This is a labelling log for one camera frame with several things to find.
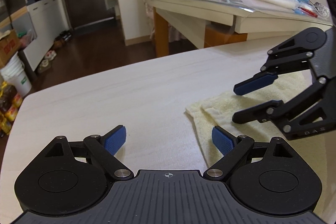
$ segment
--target kitchen cabinet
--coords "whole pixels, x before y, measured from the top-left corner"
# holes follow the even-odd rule
[[[55,38],[64,31],[58,0],[41,0],[27,7],[37,38],[24,49],[32,70],[35,70]]]

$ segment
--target wooden table leg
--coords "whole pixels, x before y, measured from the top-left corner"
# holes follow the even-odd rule
[[[156,57],[167,56],[169,55],[168,22],[156,12],[155,8],[153,12]]]

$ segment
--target yellow towel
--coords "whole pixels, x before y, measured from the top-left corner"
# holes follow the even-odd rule
[[[232,116],[235,112],[246,109],[269,100],[283,100],[287,102],[304,89],[307,84],[301,72],[280,75],[272,85],[256,90],[244,96],[235,95],[232,91],[220,94],[194,103],[186,111],[194,119],[197,137],[202,153],[208,167],[218,161],[222,154],[213,145],[211,140],[212,128],[221,126],[231,134],[238,136],[248,135],[256,142],[269,142],[272,137],[284,136],[271,122],[259,123],[258,121],[246,124],[234,124]],[[321,216],[326,193],[327,163],[325,151],[325,135],[320,134],[288,143],[310,165],[322,181],[322,195],[316,206],[315,213]]]

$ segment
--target crosshair marking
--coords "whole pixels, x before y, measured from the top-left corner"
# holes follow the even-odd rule
[[[172,173],[166,173],[166,174],[164,174],[164,176],[167,177],[167,178],[171,178],[172,176],[175,176],[175,175],[173,175]]]

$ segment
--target table surface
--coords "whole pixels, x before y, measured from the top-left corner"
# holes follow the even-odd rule
[[[0,222],[22,210],[14,182],[55,137],[81,141],[119,124],[127,139],[116,157],[139,169],[206,170],[185,107],[232,90],[258,72],[266,51],[286,37],[206,48],[90,75],[28,96],[6,147],[0,176]]]
[[[195,1],[204,1],[205,0],[194,0],[194,5],[196,5]],[[287,8],[283,8],[277,5],[269,4],[263,1],[256,0],[206,0],[209,3],[216,3],[216,10],[224,11],[226,13],[230,13],[233,15],[237,15],[240,17],[277,17],[277,18],[288,18],[300,21],[309,21],[320,24],[326,24],[331,26],[330,19],[322,19],[322,18],[314,18],[306,15],[299,9],[291,10]],[[184,5],[191,5],[187,2],[182,2]]]

